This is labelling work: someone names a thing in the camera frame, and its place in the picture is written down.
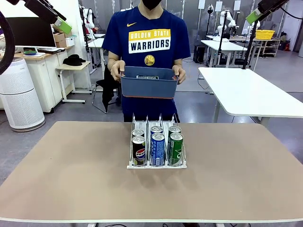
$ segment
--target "yellow round logo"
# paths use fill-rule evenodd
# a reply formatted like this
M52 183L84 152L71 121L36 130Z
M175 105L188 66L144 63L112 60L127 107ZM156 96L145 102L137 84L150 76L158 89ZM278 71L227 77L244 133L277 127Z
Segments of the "yellow round logo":
M144 62L148 66L152 66L155 63L155 58L152 55L147 55L144 59Z

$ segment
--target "person's right hand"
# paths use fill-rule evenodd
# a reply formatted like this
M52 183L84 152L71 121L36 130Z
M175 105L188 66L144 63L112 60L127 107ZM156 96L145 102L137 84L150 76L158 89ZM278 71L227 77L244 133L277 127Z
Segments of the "person's right hand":
M124 75L124 67L125 67L125 61L119 60L116 61L110 71L110 74L114 78L114 80L119 81L121 79L121 76Z

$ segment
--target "man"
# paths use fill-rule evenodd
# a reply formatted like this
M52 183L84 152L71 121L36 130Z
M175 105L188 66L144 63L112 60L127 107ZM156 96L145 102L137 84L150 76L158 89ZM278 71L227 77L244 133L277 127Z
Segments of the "man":
M173 69L181 84L186 76L182 59L190 57L185 22L163 10L161 0L141 0L132 10L115 13L108 25L103 48L108 50L108 69L117 81L125 65ZM171 120L177 109L173 99L122 97L124 121Z

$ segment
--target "golden state warriors shirt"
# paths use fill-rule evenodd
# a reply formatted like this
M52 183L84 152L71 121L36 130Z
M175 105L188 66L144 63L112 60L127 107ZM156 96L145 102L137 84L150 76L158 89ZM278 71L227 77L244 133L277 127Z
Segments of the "golden state warriors shirt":
M108 25L103 49L122 57L126 66L171 69L174 60L190 57L185 22L164 10L159 19L149 20L137 7L115 13ZM177 112L172 99L122 97L126 116L157 119Z

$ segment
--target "hand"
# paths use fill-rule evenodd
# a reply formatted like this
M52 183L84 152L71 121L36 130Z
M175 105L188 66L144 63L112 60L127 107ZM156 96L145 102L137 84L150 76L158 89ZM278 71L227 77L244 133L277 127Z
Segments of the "hand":
M119 81L121 79L121 76L124 75L124 67L125 67L125 61L120 60L116 61L110 71L110 74L114 78L115 81Z
M186 79L186 75L185 75L186 72L185 72L185 70L182 69L181 65L174 65L172 67L172 70L174 70L175 76L179 77L178 84L182 84L183 81Z

